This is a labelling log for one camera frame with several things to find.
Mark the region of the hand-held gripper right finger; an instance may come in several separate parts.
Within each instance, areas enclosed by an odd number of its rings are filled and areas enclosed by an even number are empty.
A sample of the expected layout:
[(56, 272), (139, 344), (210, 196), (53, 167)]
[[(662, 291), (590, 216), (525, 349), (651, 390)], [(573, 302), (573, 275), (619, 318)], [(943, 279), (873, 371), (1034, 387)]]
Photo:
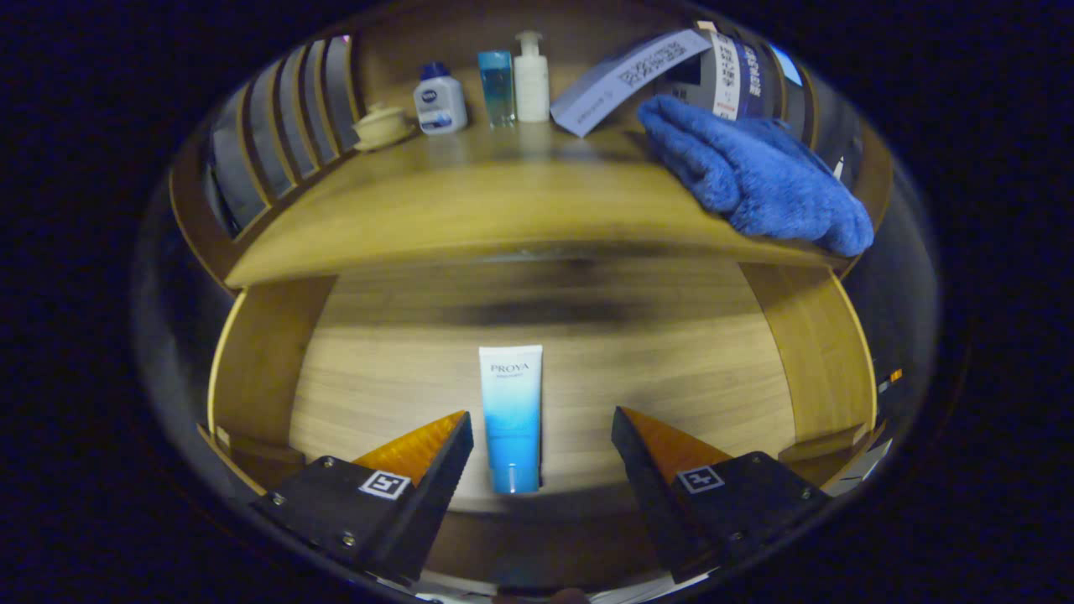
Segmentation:
[(678, 583), (768, 553), (832, 500), (773, 456), (729, 455), (639, 409), (616, 407), (611, 440)]

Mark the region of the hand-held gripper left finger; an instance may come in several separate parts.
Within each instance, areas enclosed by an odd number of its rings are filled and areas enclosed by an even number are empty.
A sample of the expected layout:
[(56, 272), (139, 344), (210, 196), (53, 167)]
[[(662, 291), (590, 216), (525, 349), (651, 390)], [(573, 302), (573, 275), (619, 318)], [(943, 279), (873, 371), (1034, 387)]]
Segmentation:
[(471, 448), (471, 414), (458, 409), (353, 461), (320, 456), (257, 498), (253, 510), (337, 565), (410, 586)]

